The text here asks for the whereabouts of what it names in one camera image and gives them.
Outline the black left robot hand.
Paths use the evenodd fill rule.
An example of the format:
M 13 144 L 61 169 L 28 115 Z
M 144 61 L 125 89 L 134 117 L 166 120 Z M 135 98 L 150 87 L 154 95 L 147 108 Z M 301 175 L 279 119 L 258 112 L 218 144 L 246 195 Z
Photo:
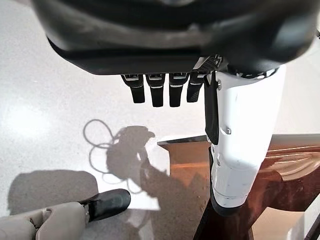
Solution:
M 95 75 L 121 75 L 136 103 L 143 80 L 204 85 L 214 210 L 246 201 L 272 138 L 286 63 L 310 47 L 317 0 L 34 0 L 49 44 Z

